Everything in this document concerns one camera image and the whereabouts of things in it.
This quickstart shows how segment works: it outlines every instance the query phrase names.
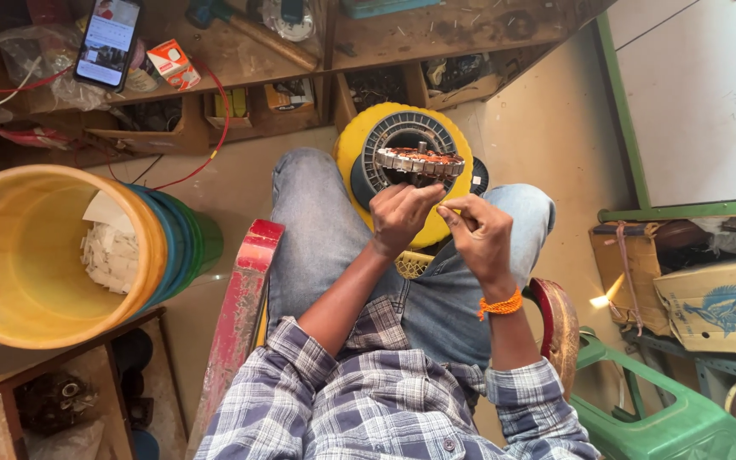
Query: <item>blue checkered shirt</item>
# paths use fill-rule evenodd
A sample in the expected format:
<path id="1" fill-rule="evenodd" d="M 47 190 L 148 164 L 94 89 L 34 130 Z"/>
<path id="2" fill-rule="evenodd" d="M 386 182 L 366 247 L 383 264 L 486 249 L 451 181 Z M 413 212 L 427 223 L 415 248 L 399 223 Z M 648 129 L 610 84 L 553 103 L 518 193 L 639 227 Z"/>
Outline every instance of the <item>blue checkered shirt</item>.
<path id="1" fill-rule="evenodd" d="M 596 460 L 546 360 L 512 371 L 440 365 L 411 350 L 387 298 L 363 309 L 337 358 L 291 317 L 240 368 L 196 460 Z M 507 446 L 478 434 L 467 398 L 496 404 Z"/>

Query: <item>stacked buckets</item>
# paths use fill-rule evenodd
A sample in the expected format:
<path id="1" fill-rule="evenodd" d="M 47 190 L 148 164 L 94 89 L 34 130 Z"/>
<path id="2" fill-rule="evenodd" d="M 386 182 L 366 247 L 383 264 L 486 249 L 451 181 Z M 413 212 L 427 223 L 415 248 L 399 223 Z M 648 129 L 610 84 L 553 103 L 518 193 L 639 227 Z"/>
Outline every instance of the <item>stacked buckets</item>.
<path id="1" fill-rule="evenodd" d="M 127 295 L 84 271 L 82 220 L 103 191 L 138 237 L 138 272 Z M 73 168 L 48 164 L 0 172 L 0 343 L 52 349 L 88 340 L 189 286 L 221 256 L 209 217 L 178 199 Z"/>

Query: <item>bird logo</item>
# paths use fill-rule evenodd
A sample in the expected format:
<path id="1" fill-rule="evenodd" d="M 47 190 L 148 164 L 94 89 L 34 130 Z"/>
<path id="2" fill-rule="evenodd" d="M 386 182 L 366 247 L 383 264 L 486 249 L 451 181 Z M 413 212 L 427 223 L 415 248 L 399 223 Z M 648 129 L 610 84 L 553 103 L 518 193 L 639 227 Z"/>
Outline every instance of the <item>bird logo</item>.
<path id="1" fill-rule="evenodd" d="M 703 305 L 683 303 L 687 313 L 696 313 L 704 321 L 723 329 L 723 338 L 736 331 L 736 284 L 719 286 L 703 296 Z"/>

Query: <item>orange thread bracelet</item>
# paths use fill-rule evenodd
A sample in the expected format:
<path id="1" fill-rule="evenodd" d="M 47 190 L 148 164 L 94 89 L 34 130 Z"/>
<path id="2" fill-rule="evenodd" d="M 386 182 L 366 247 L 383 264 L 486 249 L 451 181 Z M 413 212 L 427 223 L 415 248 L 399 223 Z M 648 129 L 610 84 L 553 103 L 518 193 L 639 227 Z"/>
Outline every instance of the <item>orange thread bracelet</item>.
<path id="1" fill-rule="evenodd" d="M 484 312 L 496 313 L 496 314 L 507 314 L 518 311 L 522 306 L 521 291 L 516 288 L 516 292 L 510 296 L 504 302 L 496 302 L 495 304 L 488 304 L 484 297 L 478 301 L 478 320 L 484 321 Z"/>

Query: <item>green plastic chair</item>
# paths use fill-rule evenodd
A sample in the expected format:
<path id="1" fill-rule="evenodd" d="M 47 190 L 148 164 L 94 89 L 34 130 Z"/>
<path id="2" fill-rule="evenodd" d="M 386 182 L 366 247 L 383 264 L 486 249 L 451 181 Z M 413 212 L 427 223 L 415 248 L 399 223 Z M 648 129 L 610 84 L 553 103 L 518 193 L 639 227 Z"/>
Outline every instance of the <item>green plastic chair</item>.
<path id="1" fill-rule="evenodd" d="M 700 393 L 581 333 L 576 369 L 604 360 L 624 368 L 636 413 L 619 407 L 604 413 L 576 394 L 570 404 L 589 432 L 589 441 L 608 460 L 736 460 L 734 417 Z M 636 375 L 670 392 L 676 402 L 647 415 Z"/>

